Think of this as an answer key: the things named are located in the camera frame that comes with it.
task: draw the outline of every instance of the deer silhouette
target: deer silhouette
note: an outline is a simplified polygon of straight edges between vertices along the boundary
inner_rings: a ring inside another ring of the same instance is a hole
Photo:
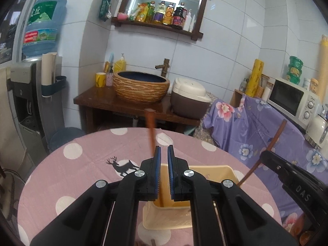
[[[113,160],[113,162],[111,163],[109,159],[107,159],[107,162],[106,164],[109,164],[109,165],[112,165],[114,167],[114,169],[121,174],[122,177],[124,177],[124,174],[127,175],[128,174],[128,170],[131,169],[131,170],[139,170],[140,167],[138,166],[135,166],[130,160],[122,165],[122,166],[119,166],[119,164],[116,162],[117,161],[117,158],[114,156],[114,158],[111,158]]]

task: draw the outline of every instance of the wall shelf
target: wall shelf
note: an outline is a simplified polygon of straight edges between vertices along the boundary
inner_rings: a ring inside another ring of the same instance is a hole
[[[114,24],[115,27],[120,27],[123,24],[123,25],[135,25],[135,26],[144,26],[144,27],[168,30],[171,32],[180,33],[180,34],[189,36],[189,37],[191,37],[191,39],[193,41],[197,41],[199,38],[203,37],[203,34],[199,30],[200,30],[200,26],[201,26],[203,16],[204,16],[206,1],[207,0],[201,0],[200,6],[198,9],[198,13],[197,13],[196,22],[195,22],[194,29],[192,32],[172,28],[171,26],[159,25],[159,24],[153,24],[153,23],[145,23],[145,22],[140,22],[140,21],[129,21],[129,20],[119,21],[119,20],[117,20],[117,17],[112,18],[112,24]],[[126,12],[128,2],[129,2],[129,0],[122,0],[118,11]]]
[[[203,33],[199,32],[199,31],[188,32],[188,31],[185,31],[182,29],[173,28],[171,26],[163,25],[163,24],[160,25],[160,24],[145,23],[145,22],[140,22],[140,21],[117,20],[116,17],[112,18],[112,23],[114,23],[115,27],[120,27],[123,24],[123,25],[135,25],[135,26],[143,26],[143,27],[168,30],[171,32],[180,33],[180,34],[189,36],[189,37],[191,37],[192,40],[193,40],[193,38],[196,38],[195,41],[197,41],[198,38],[203,37]]]

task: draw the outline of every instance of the stacked green tubs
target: stacked green tubs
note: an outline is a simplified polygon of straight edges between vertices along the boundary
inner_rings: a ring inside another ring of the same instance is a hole
[[[295,56],[289,57],[288,73],[286,80],[299,84],[302,75],[303,62]]]

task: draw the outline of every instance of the microwave knob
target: microwave knob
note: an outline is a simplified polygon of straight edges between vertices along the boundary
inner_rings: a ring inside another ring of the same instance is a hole
[[[309,107],[310,109],[312,109],[312,108],[313,108],[313,102],[309,102],[309,103],[308,103],[308,107]]]
[[[305,118],[305,119],[309,119],[309,117],[310,117],[310,114],[309,114],[309,112],[306,111],[306,112],[304,113],[304,118]]]

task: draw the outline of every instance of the vessel sink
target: vessel sink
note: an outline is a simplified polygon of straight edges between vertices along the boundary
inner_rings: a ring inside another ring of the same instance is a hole
[[[162,100],[169,89],[170,81],[153,74],[122,71],[114,73],[113,86],[121,99],[151,104]]]

